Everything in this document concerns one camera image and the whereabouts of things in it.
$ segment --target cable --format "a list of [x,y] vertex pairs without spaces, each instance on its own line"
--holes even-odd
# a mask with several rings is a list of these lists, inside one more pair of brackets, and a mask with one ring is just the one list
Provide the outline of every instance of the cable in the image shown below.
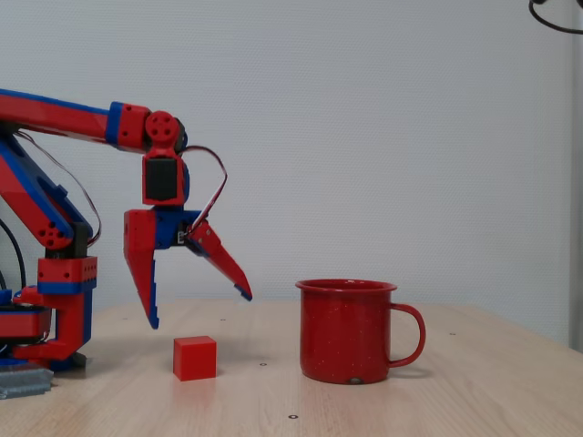
[[55,164],[61,170],[64,170],[71,178],[73,178],[75,180],[75,182],[77,183],[77,185],[79,185],[79,187],[81,188],[81,191],[83,191],[83,194],[85,195],[85,198],[87,199],[87,203],[89,204],[89,206],[93,210],[93,213],[97,217],[97,222],[99,223],[96,234],[91,239],[89,239],[87,241],[87,247],[88,248],[90,248],[91,246],[93,246],[97,242],[97,240],[99,239],[99,237],[101,237],[101,217],[99,216],[99,213],[97,212],[97,208],[96,208],[95,204],[93,203],[93,200],[91,200],[91,197],[88,195],[87,191],[83,187],[83,184],[81,184],[81,182],[79,182],[79,180],[75,177],[75,175],[73,173],[71,173],[69,170],[67,170],[66,167],[63,164],[61,164],[60,162],[58,162],[55,158],[53,158],[53,156],[50,153],[48,153],[46,150],[44,150],[42,147],[40,147],[35,142],[35,140],[30,135],[28,135],[26,132],[18,131],[18,132],[15,133],[15,135],[18,136],[18,137],[21,137],[21,138],[25,139],[26,141],[30,142],[33,146],[35,146],[36,148],[38,148],[41,152],[43,152],[45,154],[45,156],[47,158],[49,158],[53,162],[53,164]]
[[217,155],[211,149],[209,149],[208,147],[204,147],[204,146],[186,146],[186,148],[182,151],[182,153],[180,155],[182,155],[185,152],[188,152],[189,150],[201,150],[203,152],[207,152],[208,154],[212,155],[219,163],[220,169],[222,170],[223,175],[225,175],[225,178],[222,180],[222,183],[219,185],[219,188],[217,188],[217,191],[215,191],[215,194],[213,194],[212,197],[210,198],[209,203],[207,203],[207,206],[204,207],[204,209],[200,212],[199,216],[194,220],[194,223],[192,223],[189,226],[189,228],[187,230],[187,234],[192,233],[192,231],[194,231],[194,229],[200,224],[200,222],[202,220],[204,220],[209,215],[210,209],[213,207],[213,205],[215,204],[215,202],[219,198],[222,189],[225,187],[225,184],[227,183],[227,178],[229,177],[229,175],[227,174],[227,169],[225,168],[224,164],[220,160],[219,155]]
[[535,19],[539,23],[545,25],[546,27],[550,27],[551,29],[557,30],[559,32],[563,32],[565,34],[583,35],[583,30],[569,29],[567,27],[561,27],[560,25],[553,25],[551,22],[544,19],[535,10],[535,4],[532,2],[532,0],[528,3],[528,10],[530,11],[530,14],[532,14],[532,16],[535,17]]
[[26,269],[25,261],[22,258],[22,252],[20,251],[20,246],[18,246],[18,241],[16,241],[15,235],[12,233],[10,228],[0,219],[0,227],[4,230],[6,235],[10,238],[12,246],[15,248],[16,257],[18,258],[18,268],[20,268],[20,285],[21,289],[26,287]]

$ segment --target white wall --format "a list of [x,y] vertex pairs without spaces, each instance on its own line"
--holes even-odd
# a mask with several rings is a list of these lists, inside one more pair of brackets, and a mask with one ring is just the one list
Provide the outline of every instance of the white wall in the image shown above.
[[[10,0],[0,40],[1,87],[166,109],[217,150],[230,181],[211,223],[259,299],[295,298],[302,278],[387,279],[396,300],[477,304],[567,341],[572,39],[526,0]],[[102,212],[96,307],[137,300],[122,216],[140,207],[140,157],[36,139]],[[199,208],[220,173],[188,161]],[[32,279],[42,250],[5,203],[0,217]],[[161,301],[237,299],[186,250],[158,269]]]

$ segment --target black cable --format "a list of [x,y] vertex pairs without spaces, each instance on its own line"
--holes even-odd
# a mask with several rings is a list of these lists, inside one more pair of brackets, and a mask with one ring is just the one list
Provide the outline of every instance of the black cable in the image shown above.
[[6,290],[6,281],[4,280],[4,275],[2,274],[1,270],[0,270],[0,288],[2,288],[2,290]]
[[565,34],[583,35],[583,30],[568,29],[566,27],[561,27],[560,25],[553,25],[551,22],[544,19],[535,10],[535,4],[532,2],[532,0],[528,3],[528,10],[540,24],[545,25],[546,27],[550,27],[551,29],[557,30],[558,32],[563,32]]
[[10,238],[12,242],[12,246],[15,248],[16,257],[18,258],[18,267],[20,268],[20,284],[21,288],[23,289],[26,287],[26,270],[25,270],[25,261],[22,258],[22,252],[20,251],[20,246],[18,246],[18,241],[16,241],[14,234],[8,228],[8,226],[0,219],[0,227],[4,230],[6,235]]

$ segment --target mug rim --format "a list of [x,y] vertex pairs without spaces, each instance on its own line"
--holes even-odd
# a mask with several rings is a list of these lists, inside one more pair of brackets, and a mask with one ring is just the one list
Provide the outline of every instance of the mug rim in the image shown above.
[[368,279],[305,279],[298,280],[295,286],[304,291],[318,293],[358,292],[372,294],[397,290],[397,286],[390,282]]

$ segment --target mug handle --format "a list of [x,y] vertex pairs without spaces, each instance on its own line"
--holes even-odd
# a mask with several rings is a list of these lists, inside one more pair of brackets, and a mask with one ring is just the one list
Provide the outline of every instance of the mug handle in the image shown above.
[[421,313],[413,308],[410,305],[405,305],[403,303],[391,303],[391,310],[397,310],[406,312],[407,314],[411,314],[417,320],[417,325],[419,325],[419,344],[417,345],[417,349],[407,358],[403,358],[402,360],[391,361],[389,360],[389,367],[402,367],[406,366],[407,364],[411,364],[413,361],[419,358],[421,352],[423,352],[423,348],[425,347],[425,322],[423,320],[423,316]]

